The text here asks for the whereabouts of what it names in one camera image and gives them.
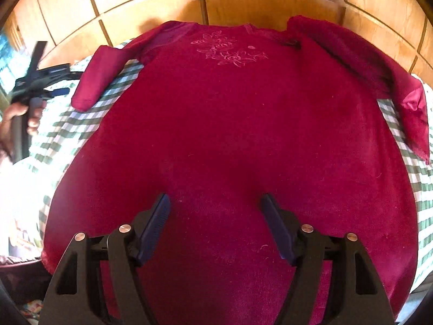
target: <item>human hand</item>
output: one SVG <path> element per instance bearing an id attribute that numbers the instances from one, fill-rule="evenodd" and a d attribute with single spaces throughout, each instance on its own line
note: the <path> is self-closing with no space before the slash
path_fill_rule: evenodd
<path id="1" fill-rule="evenodd" d="M 42 117 L 42 110 L 46 107 L 46 101 L 43 102 L 42 107 L 35 109 L 35 115 L 28 122 L 27 133 L 30 135 L 38 134 L 38 127 L 40 118 Z M 21 103 L 13 103 L 3 113 L 3 121 L 0 122 L 0 147 L 2 147 L 8 155 L 13 154 L 12 131 L 11 124 L 14 116 L 24 115 L 28 110 L 28 106 Z"/>

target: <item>black handle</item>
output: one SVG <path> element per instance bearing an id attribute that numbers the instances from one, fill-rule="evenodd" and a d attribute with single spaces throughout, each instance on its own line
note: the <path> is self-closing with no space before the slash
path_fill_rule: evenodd
<path id="1" fill-rule="evenodd" d="M 12 118 L 12 143 L 13 153 L 12 161 L 17 163 L 22 159 L 29 157 L 29 149 L 32 145 L 32 136 L 27 133 L 29 119 L 35 116 L 35 110 L 43 104 L 42 98 L 31 98 L 29 109 L 24 115 L 14 116 Z"/>

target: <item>embroidered floral pattern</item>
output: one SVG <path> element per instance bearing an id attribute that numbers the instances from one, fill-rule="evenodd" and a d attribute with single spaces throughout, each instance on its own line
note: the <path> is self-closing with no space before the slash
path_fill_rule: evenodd
<path id="1" fill-rule="evenodd" d="M 191 44 L 201 47 L 197 49 L 197 51 L 205 54 L 206 58 L 219 60 L 218 65 L 234 64 L 237 67 L 243 67 L 248 63 L 268 58 L 264 52 L 250 54 L 242 49 L 231 51 L 236 47 L 236 43 L 235 38 L 223 36 L 222 31 L 216 31 L 212 34 L 203 34 L 203 39 L 191 42 Z"/>

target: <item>red sweater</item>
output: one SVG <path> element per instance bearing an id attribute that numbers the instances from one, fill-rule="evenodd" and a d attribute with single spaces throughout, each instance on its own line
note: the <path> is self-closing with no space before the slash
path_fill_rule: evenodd
<path id="1" fill-rule="evenodd" d="M 377 99 L 394 99 L 412 148 L 427 158 L 419 81 L 324 21 L 292 18 L 281 33 L 168 22 L 123 50 L 100 47 L 73 105 L 91 106 L 135 57 L 145 67 L 51 203 L 42 255 L 50 272 L 76 232 L 110 233 L 165 192 L 172 214 L 139 270 L 159 323 L 272 324 L 294 270 L 258 208 L 270 192 L 321 233 L 355 232 L 399 311 L 416 269 L 416 208 Z M 105 291 L 114 310 L 109 283 Z"/>

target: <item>finger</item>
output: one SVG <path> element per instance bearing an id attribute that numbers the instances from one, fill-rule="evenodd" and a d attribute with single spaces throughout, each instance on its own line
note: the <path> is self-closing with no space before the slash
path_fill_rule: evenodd
<path id="1" fill-rule="evenodd" d="M 38 134 L 38 130 L 36 128 L 27 128 L 27 133 L 29 133 L 29 135 L 37 135 Z"/>
<path id="2" fill-rule="evenodd" d="M 39 118 L 33 117 L 33 118 L 29 119 L 29 123 L 28 123 L 29 127 L 38 128 L 39 124 L 40 124 Z"/>
<path id="3" fill-rule="evenodd" d="M 3 118 L 5 121 L 9 121 L 14 116 L 24 115 L 27 112 L 28 108 L 28 106 L 25 106 L 21 103 L 13 103 L 4 111 Z"/>
<path id="4" fill-rule="evenodd" d="M 33 116 L 40 119 L 42 117 L 42 107 L 35 109 Z"/>

